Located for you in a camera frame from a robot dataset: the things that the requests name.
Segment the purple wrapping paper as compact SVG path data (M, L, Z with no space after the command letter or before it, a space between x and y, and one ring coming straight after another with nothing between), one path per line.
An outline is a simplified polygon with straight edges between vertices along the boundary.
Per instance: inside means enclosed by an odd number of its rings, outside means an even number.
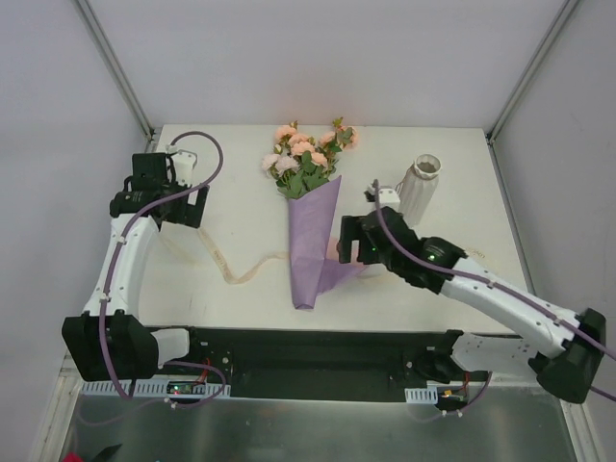
M327 256L340 186L337 178L288 201L290 283L297 310L312 310L319 295L363 270Z

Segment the cream printed ribbon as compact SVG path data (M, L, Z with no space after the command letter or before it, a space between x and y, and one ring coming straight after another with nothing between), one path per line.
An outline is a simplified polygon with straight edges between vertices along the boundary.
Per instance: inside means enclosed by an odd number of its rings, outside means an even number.
M237 276L230 269L224 255L207 232L204 229L198 228L195 234L218 267L224 281L230 285L246 283L258 273L262 265L270 260L288 261L290 259L288 251L273 252L263 256L246 273ZM449 269L443 265L423 260L420 256L410 254L404 248L401 248L396 241L392 241L392 243L399 249L399 253L393 256L389 264L382 265L389 272L392 272L414 287L428 289L440 283L445 283L446 280L452 281L453 279L461 278L472 280L476 284L483 284L489 288L496 288L498 285L497 277L490 277L487 270L483 275L480 275L479 273L471 272L469 269Z

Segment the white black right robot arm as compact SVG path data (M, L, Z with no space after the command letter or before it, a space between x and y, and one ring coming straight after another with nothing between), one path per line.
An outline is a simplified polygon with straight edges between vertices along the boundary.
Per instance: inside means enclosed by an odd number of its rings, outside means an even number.
M588 308L581 313L521 291L496 277L462 248L438 237L420 238L390 207L366 216L344 216L339 261L381 264L407 284L466 304L515 333L487 338L455 332L452 343L433 355L434 371L452 380L464 371L533 372L538 384L564 401L581 404L607 353L606 320Z

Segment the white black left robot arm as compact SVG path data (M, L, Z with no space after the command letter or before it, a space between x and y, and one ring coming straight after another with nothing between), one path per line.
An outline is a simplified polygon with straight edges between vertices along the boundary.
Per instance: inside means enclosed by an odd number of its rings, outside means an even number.
M203 351L186 328L149 330L139 320L146 262L164 223L199 226L208 188L190 190L196 154L142 153L110 202L111 237L94 291L78 317L64 320L62 336L87 382L148 379L170 361L197 372Z

